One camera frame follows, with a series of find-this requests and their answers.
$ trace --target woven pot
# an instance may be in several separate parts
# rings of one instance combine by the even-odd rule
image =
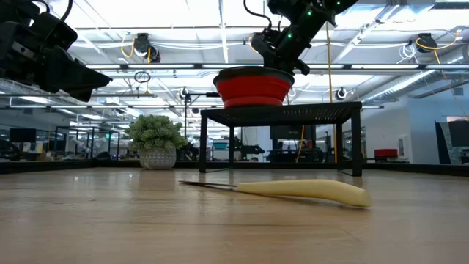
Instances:
[[[145,169],[171,169],[176,164],[176,148],[172,150],[140,150],[140,165]]]

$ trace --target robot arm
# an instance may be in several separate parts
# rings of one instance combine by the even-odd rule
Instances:
[[[0,0],[0,78],[36,84],[46,92],[60,89],[88,101],[94,88],[111,79],[73,60],[67,50],[77,39],[64,20],[70,14],[69,0],[62,18],[47,11],[40,14],[33,0]]]
[[[299,69],[302,74],[307,75],[309,67],[298,57],[306,48],[311,47],[309,43],[326,21],[335,26],[335,15],[356,2],[357,0],[269,0],[267,5],[270,11],[284,16],[291,24],[280,32],[271,29],[272,23],[269,23],[264,31],[254,34],[251,46],[264,58],[265,67],[290,74],[294,74],[294,69]]]

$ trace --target desk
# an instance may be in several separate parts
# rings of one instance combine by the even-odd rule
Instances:
[[[343,153],[342,124],[352,120],[352,176],[361,176],[361,102],[315,103],[294,106],[252,106],[230,109],[208,109],[200,111],[202,126],[200,131],[199,171],[207,168],[207,120],[211,119],[229,127],[229,162],[232,167],[235,152],[235,128],[270,125],[325,125],[336,124],[337,153]],[[337,156],[337,169],[343,169],[343,158]]]

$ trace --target ceiling light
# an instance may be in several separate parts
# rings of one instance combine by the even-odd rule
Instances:
[[[28,101],[35,102],[35,103],[50,103],[51,102],[48,99],[35,97],[35,96],[21,96],[20,98],[23,100],[28,100]]]
[[[456,69],[469,69],[469,65],[427,65],[426,69],[431,70],[456,70]]]
[[[129,64],[129,62],[125,59],[125,58],[117,58],[119,61],[122,61],[122,62],[125,62],[127,64]]]
[[[127,114],[131,115],[131,116],[134,116],[134,117],[140,117],[141,116],[140,111],[137,111],[137,110],[132,109],[132,108],[126,108],[126,109],[123,109],[123,111],[126,112]]]
[[[73,113],[72,111],[68,111],[67,109],[57,109],[65,114],[76,114],[76,113]]]
[[[176,109],[183,109],[184,106],[173,106]],[[188,108],[223,108],[223,105],[197,105],[197,106],[189,106]]]
[[[395,69],[416,69],[419,65],[352,65],[352,69],[368,70],[395,70]]]
[[[88,106],[51,106],[51,108],[58,108],[58,109],[79,109],[79,108],[86,108]]]
[[[93,120],[103,120],[105,119],[104,117],[98,116],[96,114],[82,114],[83,117],[93,119]]]
[[[322,65],[322,64],[312,64],[308,65],[310,69],[328,69],[329,65]],[[330,65],[331,69],[342,69],[344,65]]]
[[[104,121],[83,121],[83,122],[70,122],[70,125],[89,125],[89,124],[103,124]]]
[[[91,106],[96,109],[126,109],[128,106]]]
[[[87,65],[86,66],[88,69],[93,69],[93,70],[114,70],[114,69],[120,69],[120,65]]]
[[[106,121],[106,124],[130,124],[131,121]]]
[[[202,65],[204,69],[227,69],[231,67],[242,67],[242,66],[262,66],[259,64],[247,64],[247,65],[242,65],[242,64],[208,64],[208,65]]]
[[[449,62],[447,62],[447,64],[451,64],[451,63],[458,62],[458,61],[460,61],[461,59],[464,59],[464,57],[463,57],[463,56],[459,56],[459,57],[457,57],[456,59],[450,60]]]
[[[34,105],[30,105],[30,106],[8,106],[10,108],[17,108],[17,109],[26,109],[26,108],[33,108],[33,109],[44,109],[46,108],[47,106],[34,106]]]
[[[193,69],[192,64],[150,64],[150,65],[128,65],[129,69]]]
[[[362,109],[383,109],[384,106],[362,106]]]

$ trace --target yellow knife handle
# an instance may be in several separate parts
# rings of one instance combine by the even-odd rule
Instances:
[[[274,180],[260,183],[238,183],[237,189],[249,194],[329,199],[361,207],[372,205],[372,198],[367,190],[335,180]]]

